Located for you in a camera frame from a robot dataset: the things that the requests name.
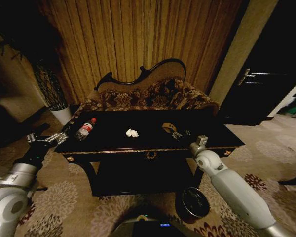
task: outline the gold trim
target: gold trim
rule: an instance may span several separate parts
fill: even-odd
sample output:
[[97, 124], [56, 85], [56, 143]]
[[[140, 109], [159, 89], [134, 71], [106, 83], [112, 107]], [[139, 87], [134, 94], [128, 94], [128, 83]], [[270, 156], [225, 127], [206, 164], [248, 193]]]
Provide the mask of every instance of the gold trim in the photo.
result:
[[157, 159], [157, 152], [152, 152], [153, 155], [150, 155], [151, 152], [147, 152], [146, 157], [144, 159]]
[[[232, 149], [234, 147], [207, 147], [207, 149]], [[170, 148], [170, 149], [142, 149], [142, 150], [115, 150], [115, 151], [94, 151], [94, 152], [60, 152], [63, 155], [79, 155], [79, 154], [107, 154], [107, 153], [134, 153], [134, 152], [165, 152], [165, 151], [186, 151], [189, 148]]]
[[228, 151], [228, 150], [226, 150], [225, 153], [224, 153], [224, 155], [227, 155], [227, 156], [230, 155], [230, 154], [231, 154], [231, 151]]
[[72, 161], [74, 161], [74, 158], [73, 157], [67, 157], [67, 160], [72, 162]]

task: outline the lower shelf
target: lower shelf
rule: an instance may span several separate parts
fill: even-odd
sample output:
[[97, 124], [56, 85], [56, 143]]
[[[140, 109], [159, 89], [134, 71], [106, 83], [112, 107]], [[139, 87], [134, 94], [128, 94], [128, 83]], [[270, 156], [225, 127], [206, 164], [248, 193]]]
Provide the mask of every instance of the lower shelf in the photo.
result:
[[176, 192], [195, 183], [185, 159], [102, 161], [93, 194], [121, 195]]

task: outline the blue light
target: blue light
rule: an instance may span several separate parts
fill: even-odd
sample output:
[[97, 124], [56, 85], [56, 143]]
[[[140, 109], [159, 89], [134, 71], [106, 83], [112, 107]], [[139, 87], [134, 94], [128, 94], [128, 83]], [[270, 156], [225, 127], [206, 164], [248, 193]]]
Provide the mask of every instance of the blue light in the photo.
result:
[[170, 224], [160, 224], [161, 227], [169, 227]]

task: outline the white planter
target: white planter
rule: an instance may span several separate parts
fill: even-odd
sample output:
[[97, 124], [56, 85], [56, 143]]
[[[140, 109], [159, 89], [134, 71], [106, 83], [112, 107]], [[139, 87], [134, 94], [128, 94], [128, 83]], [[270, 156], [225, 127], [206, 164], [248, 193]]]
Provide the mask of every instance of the white planter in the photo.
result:
[[69, 107], [64, 108], [63, 110], [51, 110], [51, 112], [62, 125], [69, 122], [72, 117]]

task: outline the doorway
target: doorway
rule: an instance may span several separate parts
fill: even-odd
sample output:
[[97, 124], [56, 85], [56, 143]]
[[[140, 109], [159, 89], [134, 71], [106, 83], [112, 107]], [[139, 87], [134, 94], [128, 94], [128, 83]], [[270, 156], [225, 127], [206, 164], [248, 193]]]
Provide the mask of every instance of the doorway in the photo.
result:
[[258, 125], [296, 85], [296, 1], [280, 0], [224, 100], [224, 123]]

